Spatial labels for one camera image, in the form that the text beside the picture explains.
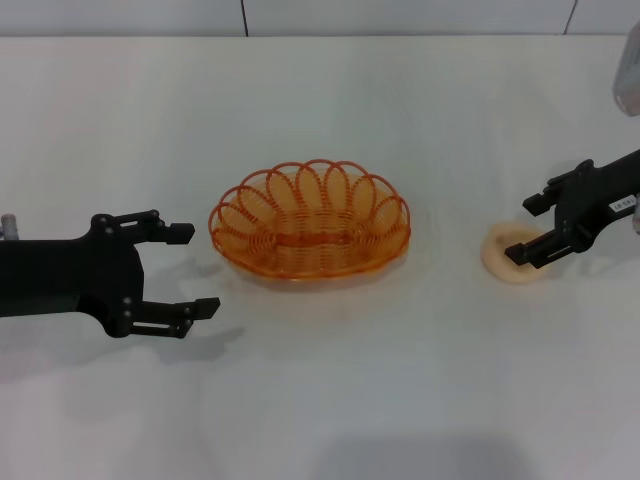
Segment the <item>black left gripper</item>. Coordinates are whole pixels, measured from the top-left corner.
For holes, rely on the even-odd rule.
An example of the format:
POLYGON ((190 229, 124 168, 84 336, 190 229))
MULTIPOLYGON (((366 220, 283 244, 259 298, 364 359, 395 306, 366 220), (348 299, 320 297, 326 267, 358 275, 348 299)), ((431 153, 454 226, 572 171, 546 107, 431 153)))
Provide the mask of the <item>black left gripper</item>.
POLYGON ((107 335, 183 339, 211 319, 217 297, 193 302, 142 301, 144 272, 136 245, 186 245, 191 223, 167 224, 157 210, 97 214, 86 234, 66 240, 1 241, 1 315, 83 313, 107 335))

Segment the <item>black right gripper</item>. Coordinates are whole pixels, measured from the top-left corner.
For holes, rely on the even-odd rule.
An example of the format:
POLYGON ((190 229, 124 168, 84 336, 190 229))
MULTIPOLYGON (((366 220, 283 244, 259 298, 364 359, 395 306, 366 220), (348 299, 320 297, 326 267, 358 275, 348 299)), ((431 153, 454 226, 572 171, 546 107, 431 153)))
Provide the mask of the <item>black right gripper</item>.
POLYGON ((632 212, 630 204, 618 210, 611 204, 638 193, 639 151, 602 167, 596 167, 592 159, 584 160, 573 170, 548 180, 541 193, 522 202, 533 216, 556 205, 558 229, 528 243, 509 246, 505 255, 518 266, 546 266, 572 253, 582 253, 607 226, 632 212))

